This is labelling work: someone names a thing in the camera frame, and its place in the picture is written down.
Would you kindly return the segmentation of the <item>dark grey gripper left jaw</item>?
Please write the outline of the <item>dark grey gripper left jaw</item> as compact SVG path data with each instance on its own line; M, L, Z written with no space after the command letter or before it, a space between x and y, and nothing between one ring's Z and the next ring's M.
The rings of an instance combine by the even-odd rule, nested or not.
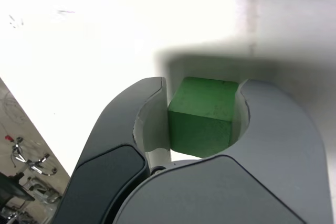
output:
M101 112L53 223L113 223L131 192L170 161L166 81L142 79Z

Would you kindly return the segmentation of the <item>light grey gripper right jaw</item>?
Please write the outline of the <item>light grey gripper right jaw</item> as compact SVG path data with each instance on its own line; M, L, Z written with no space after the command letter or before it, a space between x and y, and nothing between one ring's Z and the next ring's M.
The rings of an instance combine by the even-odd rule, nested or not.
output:
M142 182L115 223L329 223L323 141L304 109L270 83L238 90L243 132L228 149L178 161Z

